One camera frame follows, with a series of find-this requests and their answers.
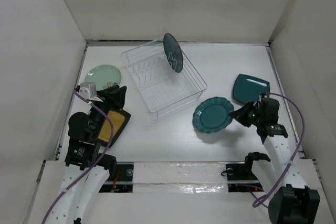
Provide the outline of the teal square plate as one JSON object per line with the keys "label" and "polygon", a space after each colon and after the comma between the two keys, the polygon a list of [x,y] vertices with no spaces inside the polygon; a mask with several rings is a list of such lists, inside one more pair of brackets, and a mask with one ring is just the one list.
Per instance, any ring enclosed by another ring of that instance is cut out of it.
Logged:
{"label": "teal square plate", "polygon": [[246,74],[239,74],[233,85],[232,96],[237,102],[246,104],[257,102],[261,93],[269,92],[270,82]]}

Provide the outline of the teal scalloped round plate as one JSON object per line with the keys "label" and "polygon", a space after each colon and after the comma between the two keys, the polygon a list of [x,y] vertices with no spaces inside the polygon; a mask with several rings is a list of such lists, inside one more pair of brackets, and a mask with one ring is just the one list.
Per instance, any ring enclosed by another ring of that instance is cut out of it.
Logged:
{"label": "teal scalloped round plate", "polygon": [[201,133],[219,132],[232,123],[229,114],[233,111],[233,104],[226,98],[208,98],[195,109],[192,124]]}

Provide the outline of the blue round floral plate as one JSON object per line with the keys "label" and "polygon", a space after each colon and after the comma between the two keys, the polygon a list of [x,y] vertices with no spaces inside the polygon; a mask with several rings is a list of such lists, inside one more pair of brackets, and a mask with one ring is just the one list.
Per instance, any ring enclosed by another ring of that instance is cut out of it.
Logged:
{"label": "blue round floral plate", "polygon": [[175,72],[180,73],[184,66],[183,54],[179,43],[172,34],[166,33],[164,35],[163,48],[171,68]]}

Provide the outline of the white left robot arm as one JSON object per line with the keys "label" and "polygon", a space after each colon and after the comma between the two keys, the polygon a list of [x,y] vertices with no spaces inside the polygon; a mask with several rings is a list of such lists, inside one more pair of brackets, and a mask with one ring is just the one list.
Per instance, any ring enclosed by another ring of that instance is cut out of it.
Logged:
{"label": "white left robot arm", "polygon": [[83,82],[73,90],[91,109],[69,118],[64,176],[43,223],[83,223],[103,184],[118,174],[117,159],[107,150],[131,116],[123,109],[126,91],[117,84],[98,91],[93,82]]}

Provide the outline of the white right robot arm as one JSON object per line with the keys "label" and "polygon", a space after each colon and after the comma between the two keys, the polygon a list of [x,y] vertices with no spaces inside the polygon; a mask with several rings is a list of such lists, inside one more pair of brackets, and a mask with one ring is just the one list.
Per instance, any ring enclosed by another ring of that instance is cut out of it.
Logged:
{"label": "white right robot arm", "polygon": [[257,102],[248,102],[229,115],[242,126],[255,126],[266,153],[250,152],[244,160],[243,174],[257,178],[264,195],[252,204],[268,202],[271,223],[314,223],[320,203],[317,190],[309,188],[299,172],[295,158],[301,147],[290,147],[286,128],[278,122],[279,101],[274,93],[261,93]]}

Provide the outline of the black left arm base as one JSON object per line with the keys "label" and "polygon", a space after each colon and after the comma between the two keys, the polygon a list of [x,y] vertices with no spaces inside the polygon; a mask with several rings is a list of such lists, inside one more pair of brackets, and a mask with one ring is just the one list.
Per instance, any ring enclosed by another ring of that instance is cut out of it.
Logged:
{"label": "black left arm base", "polygon": [[117,163],[116,173],[110,176],[99,190],[100,193],[133,192],[134,163]]}

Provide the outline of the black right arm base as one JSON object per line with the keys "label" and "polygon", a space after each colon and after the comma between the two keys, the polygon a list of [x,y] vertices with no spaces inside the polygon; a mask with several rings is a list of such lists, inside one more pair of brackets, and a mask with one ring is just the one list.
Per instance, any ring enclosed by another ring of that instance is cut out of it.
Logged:
{"label": "black right arm base", "polygon": [[259,180],[246,169],[244,162],[226,163],[221,175],[227,179],[229,193],[263,192]]}

